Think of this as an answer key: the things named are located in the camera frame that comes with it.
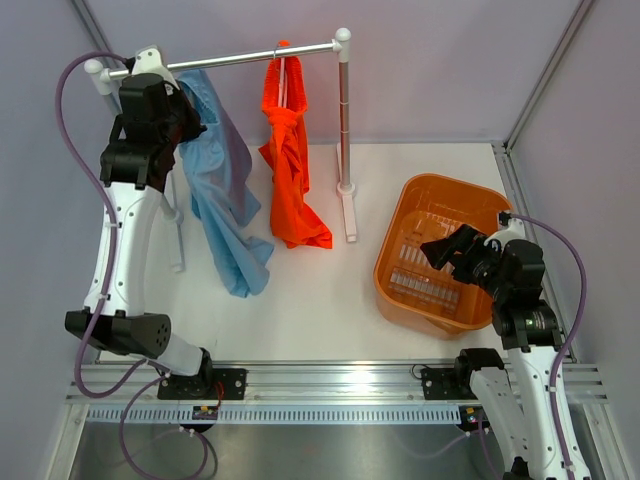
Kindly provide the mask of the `light blue shorts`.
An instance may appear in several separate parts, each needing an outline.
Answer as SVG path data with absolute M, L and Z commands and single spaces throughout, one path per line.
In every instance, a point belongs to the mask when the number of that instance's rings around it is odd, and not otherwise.
M 261 209 L 247 186 L 251 154 L 204 71 L 187 71 L 179 83 L 205 127 L 196 139 L 179 146 L 191 210 L 201 221 L 227 291 L 240 298 L 258 295 L 269 281 L 267 263 L 274 245 L 243 234 Z

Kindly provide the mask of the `orange shorts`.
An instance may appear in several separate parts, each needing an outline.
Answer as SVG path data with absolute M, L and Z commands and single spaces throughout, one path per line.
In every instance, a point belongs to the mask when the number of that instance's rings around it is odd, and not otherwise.
M 287 57 L 288 103 L 277 106 L 278 61 L 271 60 L 266 71 L 261 110 L 271 135 L 259 152 L 272 171 L 270 227 L 274 237 L 287 248 L 333 247 L 333 235 L 306 203 L 310 190 L 309 151 L 304 115 L 308 102 L 302 64 Z

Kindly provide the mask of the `pink clothes hanger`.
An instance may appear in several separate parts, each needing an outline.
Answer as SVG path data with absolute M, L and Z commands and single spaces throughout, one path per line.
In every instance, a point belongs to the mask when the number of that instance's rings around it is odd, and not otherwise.
M 285 57 L 273 56 L 273 61 L 278 61 L 278 96 L 277 106 L 279 108 L 286 108 L 288 103 L 288 77 L 287 77 L 287 63 Z

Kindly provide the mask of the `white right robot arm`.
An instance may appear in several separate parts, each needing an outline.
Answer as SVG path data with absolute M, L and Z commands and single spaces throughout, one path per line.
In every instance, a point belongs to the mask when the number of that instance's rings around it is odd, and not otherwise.
M 453 385 L 475 397 L 479 428 L 494 432 L 504 479 L 588 479 L 564 387 L 568 344 L 542 298 L 543 251 L 526 239 L 519 217 L 487 236 L 463 224 L 421 246 L 429 265 L 452 267 L 455 281 L 479 287 L 491 300 L 492 324 L 505 358 L 493 349 L 464 349 Z

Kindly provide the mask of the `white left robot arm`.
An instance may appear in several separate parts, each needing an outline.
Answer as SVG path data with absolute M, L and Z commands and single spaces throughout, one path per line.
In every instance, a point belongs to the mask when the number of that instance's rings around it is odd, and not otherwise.
M 119 97 L 122 112 L 96 180 L 105 214 L 93 283 L 82 309 L 65 316 L 66 330 L 81 342 L 74 380 L 84 395 L 95 395 L 81 375 L 84 352 L 93 347 L 149 363 L 180 379 L 191 397 L 204 398 L 215 385 L 204 349 L 174 334 L 168 315 L 146 311 L 144 279 L 157 211 L 180 219 L 165 197 L 175 149 L 205 128 L 180 88 L 159 74 L 126 78 Z

